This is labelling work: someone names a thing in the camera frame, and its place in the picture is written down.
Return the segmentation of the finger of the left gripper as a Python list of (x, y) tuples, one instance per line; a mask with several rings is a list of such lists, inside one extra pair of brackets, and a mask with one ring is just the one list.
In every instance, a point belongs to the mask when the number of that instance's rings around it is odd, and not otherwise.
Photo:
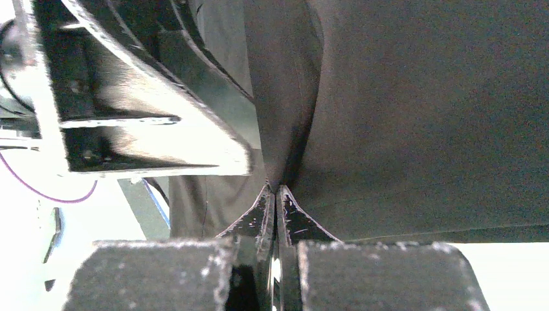
[(242, 1), (129, 1), (128, 26), (177, 83), (257, 148)]
[(14, 1), (14, 115), (48, 166), (81, 176), (241, 176), (252, 148), (154, 60), (129, 1)]

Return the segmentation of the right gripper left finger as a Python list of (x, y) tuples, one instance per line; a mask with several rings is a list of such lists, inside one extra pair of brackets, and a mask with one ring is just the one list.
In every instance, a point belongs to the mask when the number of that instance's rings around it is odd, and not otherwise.
[(271, 310), (275, 196), (264, 185), (252, 206), (219, 233), (234, 245), (225, 310)]

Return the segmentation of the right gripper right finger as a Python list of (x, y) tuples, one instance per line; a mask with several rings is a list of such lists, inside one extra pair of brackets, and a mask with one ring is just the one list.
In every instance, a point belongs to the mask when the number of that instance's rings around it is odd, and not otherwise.
[(279, 187), (275, 205), (280, 306), (282, 310), (302, 310), (297, 244), (302, 240), (333, 242), (339, 239), (298, 205), (287, 186)]

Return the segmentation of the black jacket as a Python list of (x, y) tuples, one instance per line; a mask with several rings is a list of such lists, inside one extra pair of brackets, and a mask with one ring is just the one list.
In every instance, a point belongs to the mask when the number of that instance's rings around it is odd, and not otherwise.
[(169, 180), (216, 236), (264, 184), (340, 240), (548, 240), (547, 1), (191, 1), (253, 95), (251, 176)]

